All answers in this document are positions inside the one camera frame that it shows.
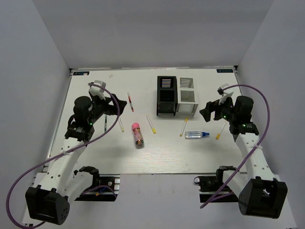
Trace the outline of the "red pen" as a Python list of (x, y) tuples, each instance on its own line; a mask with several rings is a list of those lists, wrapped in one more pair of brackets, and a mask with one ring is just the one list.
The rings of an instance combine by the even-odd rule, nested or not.
[(133, 108), (133, 104), (132, 104), (132, 100), (131, 100), (131, 95), (130, 95), (129, 92), (127, 93), (127, 96), (128, 96), (129, 104), (130, 104), (130, 107), (131, 107), (131, 111), (134, 112), (134, 108)]

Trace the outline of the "pale yellow marker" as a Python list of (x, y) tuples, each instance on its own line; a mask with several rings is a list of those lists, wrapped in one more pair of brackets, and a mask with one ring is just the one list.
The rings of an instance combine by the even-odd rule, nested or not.
[(122, 121), (121, 121), (121, 118), (119, 117), (119, 126), (120, 126), (120, 129), (121, 129), (121, 132), (124, 132), (124, 128), (123, 128), (123, 125), (122, 125)]

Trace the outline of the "orange yellow marker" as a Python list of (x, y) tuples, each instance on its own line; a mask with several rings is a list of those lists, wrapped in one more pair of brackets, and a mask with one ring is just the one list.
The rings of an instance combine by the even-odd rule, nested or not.
[(183, 136), (183, 133), (184, 133), (184, 130), (185, 130), (185, 127), (186, 127), (187, 122), (188, 122), (188, 118), (185, 118), (184, 123), (183, 123), (183, 126), (182, 126), (181, 131), (180, 131), (180, 134), (179, 134), (180, 137)]

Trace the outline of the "amber yellow marker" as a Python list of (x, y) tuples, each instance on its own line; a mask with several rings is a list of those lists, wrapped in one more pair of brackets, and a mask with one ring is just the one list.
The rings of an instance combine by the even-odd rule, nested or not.
[(223, 132), (225, 126), (226, 126), (227, 122), (224, 122), (224, 124), (222, 125), (222, 127), (220, 128), (220, 130), (218, 131), (217, 135), (216, 135), (216, 140), (218, 140), (221, 136), (221, 133)]

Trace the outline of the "clear blue spray bottle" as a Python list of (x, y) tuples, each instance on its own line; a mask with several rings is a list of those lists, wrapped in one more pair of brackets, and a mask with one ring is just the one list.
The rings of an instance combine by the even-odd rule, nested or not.
[(185, 139), (202, 139), (209, 137), (208, 132), (202, 132), (202, 131), (186, 131), (184, 133)]

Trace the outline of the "pink capped tube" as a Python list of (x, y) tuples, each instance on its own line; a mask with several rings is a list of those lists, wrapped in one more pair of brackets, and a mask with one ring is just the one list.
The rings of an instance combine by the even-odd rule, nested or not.
[(144, 139), (140, 130), (140, 125), (138, 123), (132, 124), (132, 132), (135, 140), (135, 146), (137, 148), (144, 147)]

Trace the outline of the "bright yellow marker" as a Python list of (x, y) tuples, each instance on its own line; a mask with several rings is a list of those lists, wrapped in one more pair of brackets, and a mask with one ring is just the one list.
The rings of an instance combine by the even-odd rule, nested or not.
[(149, 123), (149, 125), (150, 125), (150, 128), (151, 128), (152, 132), (153, 132), (154, 134), (156, 134), (156, 130), (155, 130), (155, 128), (154, 128), (154, 126), (153, 126), (153, 124), (152, 124), (152, 122), (151, 122), (151, 120), (150, 120), (150, 117), (149, 117), (148, 115), (146, 115), (146, 119), (147, 119), (147, 121), (148, 121), (148, 123)]

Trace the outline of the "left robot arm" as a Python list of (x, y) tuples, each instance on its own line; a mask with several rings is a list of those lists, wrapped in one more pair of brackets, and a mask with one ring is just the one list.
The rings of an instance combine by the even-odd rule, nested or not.
[(72, 202), (83, 191), (100, 187), (98, 169), (90, 166), (79, 170), (73, 168), (92, 138), (94, 123), (102, 115), (120, 116), (126, 105), (127, 102), (119, 100), (115, 94), (104, 99), (92, 94), (75, 99), (61, 153), (41, 182), (26, 191), (26, 203), (32, 219), (61, 225), (67, 219)]

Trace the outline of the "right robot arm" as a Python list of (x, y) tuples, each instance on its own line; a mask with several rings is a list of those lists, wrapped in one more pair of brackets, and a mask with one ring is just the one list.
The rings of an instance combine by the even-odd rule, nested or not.
[(207, 102), (200, 110), (206, 122), (211, 120), (212, 113), (215, 121), (224, 119), (229, 122), (229, 131), (243, 157), (238, 167), (219, 167), (214, 181), (218, 188), (200, 208), (220, 199), (218, 193), (229, 188), (238, 198), (242, 215), (277, 219), (288, 188), (285, 182), (275, 177), (259, 145), (262, 137), (251, 121), (253, 105), (253, 99), (247, 96), (238, 96), (235, 101), (227, 97)]

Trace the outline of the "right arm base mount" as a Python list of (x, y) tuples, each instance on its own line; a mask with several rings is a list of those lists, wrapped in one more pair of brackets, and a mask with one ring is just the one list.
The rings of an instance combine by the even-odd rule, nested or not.
[[(199, 187), (200, 202), (207, 201), (222, 185), (220, 184), (216, 176), (197, 176), (193, 180), (194, 184)], [(214, 200), (213, 203), (237, 203), (238, 197), (232, 193), (232, 190), (226, 186), (216, 197), (226, 195), (223, 198)]]

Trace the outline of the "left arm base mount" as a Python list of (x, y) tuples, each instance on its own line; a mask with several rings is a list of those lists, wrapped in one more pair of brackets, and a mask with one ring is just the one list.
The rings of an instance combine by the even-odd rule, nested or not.
[(84, 190), (75, 201), (114, 202), (119, 194), (120, 175), (100, 175), (94, 185)]

